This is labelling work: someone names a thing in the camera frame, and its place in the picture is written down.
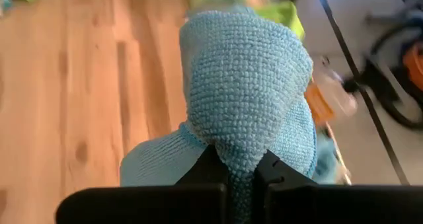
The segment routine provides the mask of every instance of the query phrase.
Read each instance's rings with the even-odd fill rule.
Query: orange object
[[[423,44],[416,43],[405,53],[403,63],[408,68],[410,80],[423,91]]]
[[[311,115],[316,125],[323,125],[325,122],[334,118],[334,112],[329,107],[318,86],[311,83],[305,91],[305,100],[309,104]]]

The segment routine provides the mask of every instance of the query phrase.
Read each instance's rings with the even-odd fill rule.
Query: light blue towel
[[[245,12],[208,11],[181,28],[188,121],[131,151],[121,185],[173,185],[214,143],[231,172],[235,219],[244,223],[252,173],[267,149],[311,177],[316,137],[303,96],[311,59],[290,29]]]

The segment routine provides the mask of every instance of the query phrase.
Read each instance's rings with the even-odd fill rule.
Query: wooden floor
[[[187,0],[37,0],[0,19],[0,223],[54,223],[184,121]]]

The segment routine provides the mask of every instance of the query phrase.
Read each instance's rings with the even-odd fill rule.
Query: white floor
[[[401,0],[328,0],[328,2],[359,68],[362,67],[362,55],[387,28],[381,25],[368,26],[364,23],[364,17],[369,12],[395,11],[403,4]],[[314,62],[319,64],[321,57],[327,56],[330,68],[342,76],[351,76],[350,68],[320,1],[299,0],[297,10],[306,33],[304,44]],[[396,61],[397,48],[400,45],[398,42],[401,40],[402,38],[394,40],[381,52],[381,57],[384,58],[382,63]],[[411,115],[421,116],[416,106],[405,96],[405,92],[400,89],[397,89],[397,92],[404,98],[403,106],[408,112],[413,111]],[[408,181],[411,184],[423,184],[423,131],[403,128],[386,114],[376,100],[373,100],[373,103]],[[399,179],[361,95],[358,95],[358,104],[358,112],[354,117],[332,124],[346,165],[352,173],[352,182],[399,184]]]

